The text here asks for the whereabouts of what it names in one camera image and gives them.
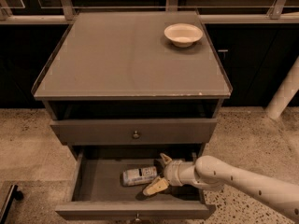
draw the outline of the terrazzo floor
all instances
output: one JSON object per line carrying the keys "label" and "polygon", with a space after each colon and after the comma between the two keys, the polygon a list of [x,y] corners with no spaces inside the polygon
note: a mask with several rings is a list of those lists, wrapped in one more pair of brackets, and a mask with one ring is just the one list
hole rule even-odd
{"label": "terrazzo floor", "polygon": [[[272,120],[261,107],[223,107],[204,154],[233,166],[299,185],[299,107],[288,107]],[[7,223],[128,223],[127,221],[65,221],[54,208],[64,201],[75,160],[50,129],[44,109],[0,109],[0,205],[11,183],[24,199],[13,202]],[[294,223],[225,186],[204,191],[206,203],[215,204],[207,220],[155,220],[164,224]]]}

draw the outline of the can label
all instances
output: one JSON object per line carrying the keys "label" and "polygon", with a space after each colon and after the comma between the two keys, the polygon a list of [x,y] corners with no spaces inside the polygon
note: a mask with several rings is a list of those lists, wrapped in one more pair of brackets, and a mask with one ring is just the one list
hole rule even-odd
{"label": "can label", "polygon": [[124,171],[122,174],[124,186],[134,186],[150,183],[157,176],[155,166],[146,168],[136,168]]}

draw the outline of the white bowl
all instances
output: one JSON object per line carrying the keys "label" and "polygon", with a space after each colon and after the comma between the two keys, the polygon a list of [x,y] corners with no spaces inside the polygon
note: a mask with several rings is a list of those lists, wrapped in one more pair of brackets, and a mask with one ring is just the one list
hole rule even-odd
{"label": "white bowl", "polygon": [[164,34],[175,46],[179,48],[187,48],[203,36],[202,30],[200,30],[197,26],[185,23],[168,26],[164,30]]}

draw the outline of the white robotic arm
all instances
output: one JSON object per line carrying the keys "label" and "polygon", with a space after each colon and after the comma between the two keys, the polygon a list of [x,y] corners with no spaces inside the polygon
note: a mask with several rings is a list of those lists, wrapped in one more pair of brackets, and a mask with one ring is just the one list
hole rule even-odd
{"label": "white robotic arm", "polygon": [[220,190],[223,184],[247,193],[250,197],[299,222],[299,186],[264,175],[235,168],[211,156],[196,162],[172,160],[161,154],[164,177],[157,177],[143,191],[147,196],[171,186],[192,185],[198,189]]}

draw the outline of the speckled floor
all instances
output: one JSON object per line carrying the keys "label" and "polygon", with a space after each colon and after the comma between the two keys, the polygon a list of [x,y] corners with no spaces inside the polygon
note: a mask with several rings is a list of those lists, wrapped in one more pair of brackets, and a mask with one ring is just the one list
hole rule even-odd
{"label": "speckled floor", "polygon": [[[0,109],[0,204],[11,183],[24,193],[23,201],[12,204],[7,223],[84,223],[67,222],[54,212],[64,199],[75,160],[49,124],[50,117],[43,109]],[[261,107],[224,107],[204,154],[299,185],[298,127],[299,107],[288,107],[278,120],[268,118]],[[205,191],[205,196],[206,203],[217,207],[209,219],[152,223],[293,223],[232,187]]]}

